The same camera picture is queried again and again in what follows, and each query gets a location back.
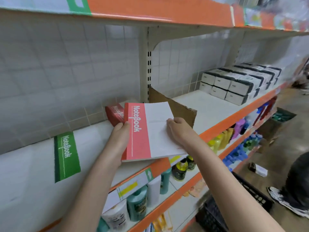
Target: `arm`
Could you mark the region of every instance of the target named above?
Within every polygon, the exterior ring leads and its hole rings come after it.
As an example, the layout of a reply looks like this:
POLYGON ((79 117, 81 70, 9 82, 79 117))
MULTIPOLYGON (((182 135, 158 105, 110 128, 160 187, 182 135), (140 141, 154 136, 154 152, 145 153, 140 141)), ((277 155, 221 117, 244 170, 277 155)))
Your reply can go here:
POLYGON ((64 218, 59 232, 95 232, 129 140, 130 124, 117 124, 64 218))
POLYGON ((230 231, 284 232, 184 119, 168 119, 168 126, 195 160, 230 231))

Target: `black plastic basket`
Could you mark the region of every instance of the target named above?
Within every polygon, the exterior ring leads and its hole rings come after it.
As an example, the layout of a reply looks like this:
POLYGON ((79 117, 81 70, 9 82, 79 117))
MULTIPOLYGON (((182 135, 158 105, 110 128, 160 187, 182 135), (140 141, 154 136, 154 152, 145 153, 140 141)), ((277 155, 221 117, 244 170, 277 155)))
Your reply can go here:
MULTIPOLYGON (((262 205, 262 207, 270 212, 274 204, 266 195, 260 192, 253 185, 248 183, 238 174, 232 172, 235 178, 240 182, 240 184, 257 200, 257 202, 262 205)), ((195 216, 196 221, 207 231, 207 232, 228 232, 228 227, 220 213, 220 210, 211 196, 204 203, 203 208, 195 216)))

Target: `white bottle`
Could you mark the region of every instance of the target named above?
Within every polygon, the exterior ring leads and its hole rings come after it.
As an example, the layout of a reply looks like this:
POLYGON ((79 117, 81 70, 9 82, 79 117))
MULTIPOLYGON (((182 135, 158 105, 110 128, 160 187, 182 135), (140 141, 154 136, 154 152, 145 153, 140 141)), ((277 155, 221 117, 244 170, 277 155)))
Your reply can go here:
POLYGON ((148 186, 147 206, 153 207, 159 203, 161 175, 157 176, 155 179, 149 182, 147 186, 148 186))
POLYGON ((122 200, 101 216, 112 230, 121 230, 130 220, 127 210, 127 200, 122 200))

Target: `purple bottle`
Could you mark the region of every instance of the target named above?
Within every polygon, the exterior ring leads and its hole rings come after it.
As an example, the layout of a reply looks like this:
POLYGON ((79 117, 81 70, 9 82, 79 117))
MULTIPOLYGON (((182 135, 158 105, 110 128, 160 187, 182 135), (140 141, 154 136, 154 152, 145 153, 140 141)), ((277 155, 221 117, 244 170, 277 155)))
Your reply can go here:
POLYGON ((234 135, 231 140, 238 137, 243 125, 245 124, 246 120, 244 118, 240 119, 238 122, 236 122, 234 127, 234 135))

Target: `red notebook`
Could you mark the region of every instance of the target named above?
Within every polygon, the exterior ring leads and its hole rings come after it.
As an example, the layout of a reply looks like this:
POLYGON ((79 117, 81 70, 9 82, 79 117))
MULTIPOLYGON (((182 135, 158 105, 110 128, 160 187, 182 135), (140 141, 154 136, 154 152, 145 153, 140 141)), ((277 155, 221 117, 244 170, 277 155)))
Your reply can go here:
POLYGON ((168 118, 174 118, 168 102, 126 103, 124 120, 130 122, 131 130, 122 161, 185 154, 168 134, 168 118))

